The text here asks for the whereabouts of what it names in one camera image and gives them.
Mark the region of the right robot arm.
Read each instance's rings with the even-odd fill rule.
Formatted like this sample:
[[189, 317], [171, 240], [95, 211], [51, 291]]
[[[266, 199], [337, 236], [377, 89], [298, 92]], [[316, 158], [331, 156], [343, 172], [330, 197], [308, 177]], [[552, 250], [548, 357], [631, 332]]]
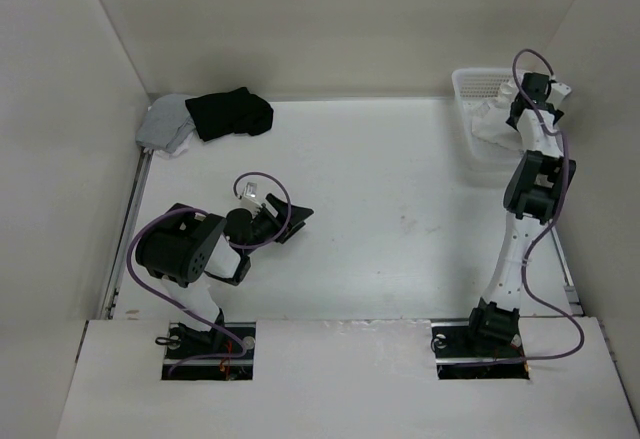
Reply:
[[562, 310], [535, 296], [527, 282], [534, 248], [551, 232], [562, 212], [576, 170], [566, 136], [556, 124], [562, 112], [552, 95], [558, 83], [553, 73], [514, 76], [517, 94], [507, 124], [524, 147], [521, 160], [503, 198], [506, 229], [496, 267], [464, 329], [464, 343], [483, 355], [498, 347], [519, 347], [521, 296], [556, 312]]

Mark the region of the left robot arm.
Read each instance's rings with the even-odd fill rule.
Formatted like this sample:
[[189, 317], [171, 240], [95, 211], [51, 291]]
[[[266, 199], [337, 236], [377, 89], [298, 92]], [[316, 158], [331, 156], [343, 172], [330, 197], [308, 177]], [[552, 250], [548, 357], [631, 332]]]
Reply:
[[199, 323], [183, 324], [172, 335], [182, 349], [190, 345], [206, 358], [221, 352], [224, 313], [209, 292], [212, 280], [236, 286], [251, 268], [251, 254], [265, 245], [284, 244], [305, 227], [314, 210], [269, 193], [260, 202], [253, 193], [220, 216], [174, 204], [145, 226], [128, 252], [127, 268], [143, 289], [170, 303]]

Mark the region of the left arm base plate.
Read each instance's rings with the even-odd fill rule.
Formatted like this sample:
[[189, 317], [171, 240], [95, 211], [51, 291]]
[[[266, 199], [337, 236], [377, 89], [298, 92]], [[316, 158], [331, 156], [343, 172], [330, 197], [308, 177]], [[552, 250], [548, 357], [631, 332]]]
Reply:
[[155, 338], [163, 348], [161, 379], [164, 381], [249, 381], [253, 379], [256, 324], [228, 324], [239, 344], [215, 329], [195, 330], [171, 323], [168, 332]]

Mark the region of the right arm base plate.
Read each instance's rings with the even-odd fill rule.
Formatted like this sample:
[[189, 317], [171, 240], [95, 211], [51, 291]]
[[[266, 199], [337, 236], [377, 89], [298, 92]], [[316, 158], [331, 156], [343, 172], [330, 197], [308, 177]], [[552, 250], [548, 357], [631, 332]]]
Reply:
[[526, 363], [502, 364], [524, 355], [522, 347], [494, 339], [472, 339], [466, 320], [431, 324], [430, 347], [441, 380], [528, 380]]

